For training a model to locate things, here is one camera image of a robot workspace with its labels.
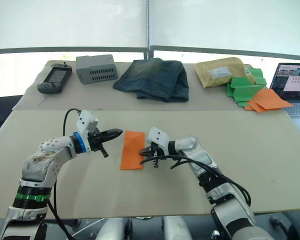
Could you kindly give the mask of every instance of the white table surface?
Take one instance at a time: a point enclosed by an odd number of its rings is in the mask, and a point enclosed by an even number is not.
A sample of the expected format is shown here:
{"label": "white table surface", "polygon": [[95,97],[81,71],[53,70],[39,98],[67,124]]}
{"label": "white table surface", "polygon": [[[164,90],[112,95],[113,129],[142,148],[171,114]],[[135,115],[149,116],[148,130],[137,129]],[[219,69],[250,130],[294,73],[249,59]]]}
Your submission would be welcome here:
{"label": "white table surface", "polygon": [[[65,110],[15,110],[0,129],[0,218],[18,189],[22,165],[39,144],[62,134]],[[148,132],[171,139],[197,136],[222,172],[251,194],[258,213],[300,209],[300,133],[284,111],[93,111],[101,130]],[[66,133],[75,129],[70,114]],[[104,144],[109,153],[80,154],[58,177],[61,218],[209,214],[211,205],[189,166],[172,161],[120,170],[124,134]]]}
{"label": "white table surface", "polygon": [[[233,98],[226,96],[226,87],[203,88],[194,64],[184,64],[189,84],[189,101],[166,103],[151,99],[137,99],[134,92],[122,92],[113,89],[116,80],[101,81],[83,85],[76,74],[76,63],[67,61],[72,66],[72,74],[64,89],[59,94],[45,95],[37,90],[51,71],[53,63],[49,61],[34,83],[26,90],[14,110],[68,110],[70,108],[107,111],[243,111]],[[119,76],[125,73],[131,63],[117,62]]]}

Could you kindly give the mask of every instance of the orange card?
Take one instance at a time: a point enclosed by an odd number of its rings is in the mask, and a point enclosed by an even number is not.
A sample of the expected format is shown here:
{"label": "orange card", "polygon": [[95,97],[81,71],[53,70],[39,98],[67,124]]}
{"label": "orange card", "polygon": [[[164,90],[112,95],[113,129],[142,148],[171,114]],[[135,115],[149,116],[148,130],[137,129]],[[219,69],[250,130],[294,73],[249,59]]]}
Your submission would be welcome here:
{"label": "orange card", "polygon": [[252,107],[250,107],[250,106],[244,106],[244,109],[245,110],[254,110]]}
{"label": "orange card", "polygon": [[257,103],[265,110],[293,107],[293,105],[289,102],[282,100],[274,90],[266,88],[258,91],[254,95],[252,102]]}
{"label": "orange card", "polygon": [[144,156],[140,155],[141,149],[145,148],[145,133],[142,131],[126,131],[121,159],[121,170],[143,169],[140,162]]}
{"label": "orange card", "polygon": [[257,113],[263,113],[267,110],[265,110],[262,106],[259,106],[257,103],[254,101],[248,101],[247,102],[253,110],[255,110]]}

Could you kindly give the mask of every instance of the floor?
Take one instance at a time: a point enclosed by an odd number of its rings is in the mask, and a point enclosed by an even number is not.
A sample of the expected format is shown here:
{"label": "floor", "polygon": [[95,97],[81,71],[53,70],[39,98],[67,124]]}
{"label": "floor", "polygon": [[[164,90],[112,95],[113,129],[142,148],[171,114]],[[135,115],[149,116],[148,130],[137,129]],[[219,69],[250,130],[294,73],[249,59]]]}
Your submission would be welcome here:
{"label": "floor", "polygon": [[[260,214],[256,216],[257,225],[265,229],[275,240],[285,240],[286,237],[278,227],[272,227],[269,223],[270,216],[277,216],[283,220],[285,225],[290,225],[289,220],[282,213]],[[205,216],[184,216],[193,240],[210,240],[213,230],[216,229],[213,219],[210,215]],[[74,237],[77,240],[91,240],[97,237],[97,234],[104,224],[100,219],[82,219],[81,224],[73,229],[68,227],[69,232],[74,234],[84,228]],[[0,232],[4,224],[4,219],[0,219]],[[153,217],[148,220],[132,218],[132,240],[163,240],[162,218]],[[48,224],[47,240],[66,240],[67,237],[56,224]]]}

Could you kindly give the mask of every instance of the laptop keyboard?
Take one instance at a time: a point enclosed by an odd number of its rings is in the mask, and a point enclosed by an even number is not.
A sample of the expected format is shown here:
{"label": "laptop keyboard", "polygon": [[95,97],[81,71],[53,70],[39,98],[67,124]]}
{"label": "laptop keyboard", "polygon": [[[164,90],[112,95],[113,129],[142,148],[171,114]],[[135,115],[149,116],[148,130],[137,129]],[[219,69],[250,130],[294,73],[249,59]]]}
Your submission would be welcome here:
{"label": "laptop keyboard", "polygon": [[300,105],[284,108],[291,117],[300,117]]}

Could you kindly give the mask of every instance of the black chair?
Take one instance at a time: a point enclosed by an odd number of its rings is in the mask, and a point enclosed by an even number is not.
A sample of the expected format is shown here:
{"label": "black chair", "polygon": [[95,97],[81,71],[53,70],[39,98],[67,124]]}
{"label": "black chair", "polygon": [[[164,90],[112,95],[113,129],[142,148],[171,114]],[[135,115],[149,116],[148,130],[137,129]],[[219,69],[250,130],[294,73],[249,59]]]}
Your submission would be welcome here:
{"label": "black chair", "polygon": [[19,102],[23,95],[0,97],[0,127],[12,112],[12,108]]}
{"label": "black chair", "polygon": [[300,240],[300,211],[286,211],[283,214],[291,222],[289,229],[286,229],[282,220],[274,216],[270,218],[271,225],[279,226],[285,233],[287,240]]}

